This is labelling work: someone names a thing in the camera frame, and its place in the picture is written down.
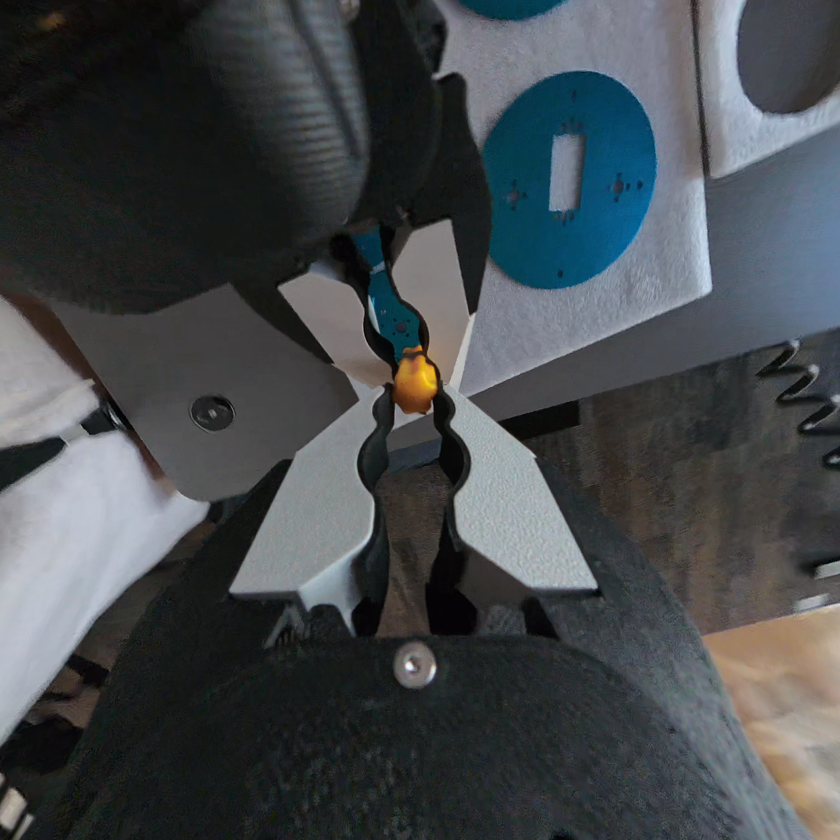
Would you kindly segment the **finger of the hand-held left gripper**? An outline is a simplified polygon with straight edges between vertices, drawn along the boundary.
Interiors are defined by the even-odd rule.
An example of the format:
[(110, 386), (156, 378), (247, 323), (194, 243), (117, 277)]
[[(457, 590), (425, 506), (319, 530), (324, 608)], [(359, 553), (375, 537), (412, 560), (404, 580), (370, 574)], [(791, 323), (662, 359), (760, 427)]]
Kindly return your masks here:
[(466, 367), (475, 315), (468, 310), (453, 223), (446, 218), (412, 231), (392, 268), (399, 297), (418, 312), (423, 346), (442, 380), (459, 389)]
[(392, 368), (364, 333), (363, 308), (347, 273), (334, 259), (319, 259), (303, 274), (278, 285), (284, 298), (328, 355), (333, 367), (369, 387), (392, 381)]

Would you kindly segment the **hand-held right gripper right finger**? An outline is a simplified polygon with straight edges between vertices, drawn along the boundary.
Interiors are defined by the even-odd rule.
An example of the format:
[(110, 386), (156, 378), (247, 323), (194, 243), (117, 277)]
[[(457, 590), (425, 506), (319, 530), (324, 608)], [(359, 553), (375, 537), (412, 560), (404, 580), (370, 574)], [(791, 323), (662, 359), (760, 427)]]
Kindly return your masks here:
[(599, 584), (534, 453), (452, 385), (434, 399), (438, 463), (450, 483), (427, 581), (433, 635), (477, 634), (493, 613)]

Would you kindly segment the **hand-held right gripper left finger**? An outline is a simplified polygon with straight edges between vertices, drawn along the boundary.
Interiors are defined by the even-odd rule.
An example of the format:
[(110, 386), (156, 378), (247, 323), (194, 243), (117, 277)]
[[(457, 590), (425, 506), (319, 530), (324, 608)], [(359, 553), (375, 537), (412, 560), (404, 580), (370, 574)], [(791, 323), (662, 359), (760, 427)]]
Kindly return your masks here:
[(334, 607), (353, 636), (374, 635), (389, 582), (375, 487), (389, 464), (392, 387), (383, 385), (298, 450), (234, 577), (247, 601)]

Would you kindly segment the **small blue perforated disc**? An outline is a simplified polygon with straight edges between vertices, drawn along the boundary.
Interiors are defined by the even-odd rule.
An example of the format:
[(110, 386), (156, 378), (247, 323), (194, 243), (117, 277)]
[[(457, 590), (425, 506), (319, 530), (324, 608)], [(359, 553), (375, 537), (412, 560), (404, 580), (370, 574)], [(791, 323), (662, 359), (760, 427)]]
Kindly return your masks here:
[(370, 274), (367, 291), (367, 315), (371, 326), (389, 345), (393, 362), (398, 364), (406, 350), (422, 346), (421, 319), (400, 298), (386, 271)]

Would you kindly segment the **round desk control panel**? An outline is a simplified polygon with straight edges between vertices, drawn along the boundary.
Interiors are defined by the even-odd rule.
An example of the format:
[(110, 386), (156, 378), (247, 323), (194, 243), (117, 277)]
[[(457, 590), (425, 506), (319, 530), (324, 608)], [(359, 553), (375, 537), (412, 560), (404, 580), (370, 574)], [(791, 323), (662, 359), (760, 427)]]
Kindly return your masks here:
[(189, 416), (197, 427), (209, 434), (216, 434), (233, 424), (236, 412), (225, 396), (206, 394), (192, 401)]

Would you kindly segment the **blue perforated plate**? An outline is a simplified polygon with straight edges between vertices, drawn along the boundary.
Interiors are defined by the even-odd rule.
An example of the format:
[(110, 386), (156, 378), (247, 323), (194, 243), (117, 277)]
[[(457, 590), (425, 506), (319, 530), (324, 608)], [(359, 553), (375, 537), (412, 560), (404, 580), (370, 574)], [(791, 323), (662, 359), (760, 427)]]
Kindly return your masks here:
[(353, 234), (352, 239), (369, 273), (382, 272), (385, 269), (385, 253), (380, 226), (375, 225), (363, 233)]

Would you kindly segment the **large blue disc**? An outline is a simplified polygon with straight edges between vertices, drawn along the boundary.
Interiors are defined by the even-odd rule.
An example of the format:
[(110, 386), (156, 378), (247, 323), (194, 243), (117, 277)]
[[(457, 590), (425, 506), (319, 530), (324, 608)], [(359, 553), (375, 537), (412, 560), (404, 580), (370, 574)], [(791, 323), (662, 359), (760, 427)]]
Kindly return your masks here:
[(491, 194), (490, 258), (537, 289), (580, 285), (634, 241), (653, 200), (655, 135), (622, 82), (566, 71), (523, 92), (482, 157)]

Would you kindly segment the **person's white shirt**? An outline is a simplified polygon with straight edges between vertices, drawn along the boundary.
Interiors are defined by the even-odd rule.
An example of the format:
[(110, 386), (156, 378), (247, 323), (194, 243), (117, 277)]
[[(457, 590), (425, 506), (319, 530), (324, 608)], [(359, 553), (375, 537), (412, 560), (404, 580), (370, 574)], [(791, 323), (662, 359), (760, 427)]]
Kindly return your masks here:
[(21, 308), (1, 304), (2, 456), (38, 464), (1, 495), (1, 733), (7, 741), (90, 627), (207, 518), (154, 475), (118, 429), (90, 434), (102, 407)]

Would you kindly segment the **white foam sheet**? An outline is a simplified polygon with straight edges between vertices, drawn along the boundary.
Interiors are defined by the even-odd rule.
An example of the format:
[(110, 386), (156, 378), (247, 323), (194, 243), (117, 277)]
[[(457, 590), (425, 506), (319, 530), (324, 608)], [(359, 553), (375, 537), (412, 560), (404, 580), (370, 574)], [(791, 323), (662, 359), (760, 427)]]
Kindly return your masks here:
[(439, 2), (441, 67), (467, 87), (480, 148), (505, 108), (543, 78), (594, 70), (622, 82), (652, 124), (657, 176), (633, 242), (598, 276), (536, 290), (487, 261), (461, 391), (486, 391), (711, 291), (690, 2), (562, 2), (521, 21)]

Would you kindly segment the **white foam square frame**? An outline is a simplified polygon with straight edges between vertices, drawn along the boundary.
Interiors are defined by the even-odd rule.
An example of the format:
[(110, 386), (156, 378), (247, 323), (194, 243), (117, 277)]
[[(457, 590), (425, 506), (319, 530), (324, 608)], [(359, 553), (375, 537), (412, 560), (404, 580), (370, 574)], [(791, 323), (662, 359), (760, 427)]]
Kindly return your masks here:
[(713, 178), (838, 126), (838, 2), (694, 2)]

